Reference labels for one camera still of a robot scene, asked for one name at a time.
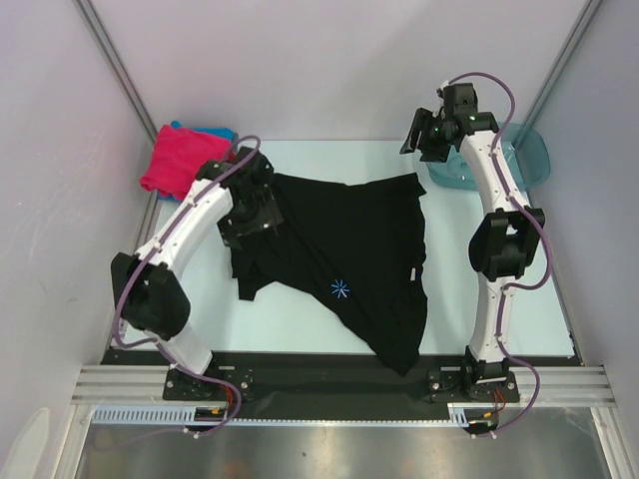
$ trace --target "logo on cloth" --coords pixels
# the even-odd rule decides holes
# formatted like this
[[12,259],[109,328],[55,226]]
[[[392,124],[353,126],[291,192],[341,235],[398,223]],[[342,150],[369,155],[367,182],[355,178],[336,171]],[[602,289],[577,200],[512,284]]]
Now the logo on cloth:
[[348,285],[344,282],[343,279],[336,279],[335,282],[330,286],[334,288],[331,294],[335,294],[337,296],[337,299],[340,299],[341,297],[347,297],[346,293],[350,292],[350,289],[348,289]]

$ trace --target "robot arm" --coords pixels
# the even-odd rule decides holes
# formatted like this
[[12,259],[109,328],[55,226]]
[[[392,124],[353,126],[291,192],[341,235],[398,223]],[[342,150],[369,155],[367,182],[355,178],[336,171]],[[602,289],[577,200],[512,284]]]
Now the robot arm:
[[[122,317],[157,341],[179,364],[202,374],[212,359],[193,325],[191,305],[180,278],[211,225],[218,224],[224,243],[239,247],[238,238],[273,228],[282,216],[270,184],[273,168],[267,157],[254,158],[226,180],[218,179],[253,150],[242,148],[234,163],[208,162],[165,226],[133,255],[118,253],[111,263],[116,307],[128,283]],[[143,258],[148,262],[132,275]]]
[[508,375],[508,361],[499,341],[507,344],[514,289],[505,286],[524,274],[539,243],[539,233],[511,200],[526,208],[541,226],[544,215],[540,209],[531,209],[517,188],[500,143],[492,151],[497,123],[491,113],[478,112],[472,84],[444,84],[437,93],[441,108],[437,112],[416,111],[401,153],[419,149],[422,161],[445,162],[454,147],[472,170],[484,220],[468,248],[470,263],[477,271],[479,298],[462,382],[466,386],[494,384]]

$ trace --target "black garment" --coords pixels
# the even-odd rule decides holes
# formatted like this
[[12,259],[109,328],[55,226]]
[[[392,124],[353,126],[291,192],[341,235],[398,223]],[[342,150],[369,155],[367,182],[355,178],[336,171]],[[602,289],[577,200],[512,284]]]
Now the black garment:
[[426,324],[425,191],[417,175],[356,186],[276,175],[273,193],[284,222],[232,250],[240,299],[253,300],[273,281],[312,294],[406,374]]

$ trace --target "folded cloth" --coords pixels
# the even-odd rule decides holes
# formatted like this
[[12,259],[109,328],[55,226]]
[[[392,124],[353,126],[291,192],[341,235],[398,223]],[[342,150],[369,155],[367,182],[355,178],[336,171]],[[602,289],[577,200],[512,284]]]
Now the folded cloth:
[[182,201],[200,167],[209,160],[221,160],[231,142],[188,128],[162,127],[151,155],[151,165],[140,185],[164,197]]
[[273,281],[312,294],[405,375],[427,311],[417,175],[347,186],[276,174],[272,190],[284,222],[231,250],[240,299]]

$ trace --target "white wall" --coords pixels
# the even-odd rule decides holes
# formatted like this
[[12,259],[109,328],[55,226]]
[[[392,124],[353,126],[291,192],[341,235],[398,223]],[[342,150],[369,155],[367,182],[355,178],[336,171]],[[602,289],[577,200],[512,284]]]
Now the white wall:
[[[399,140],[441,82],[471,70],[508,82],[523,119],[585,0],[94,3],[156,126]],[[476,83],[504,118],[499,88]]]
[[2,2],[0,45],[0,469],[47,407],[42,472],[106,341],[109,261],[138,232],[149,145],[71,1]]
[[590,363],[603,363],[639,445],[639,2],[605,2],[536,126],[561,285]]

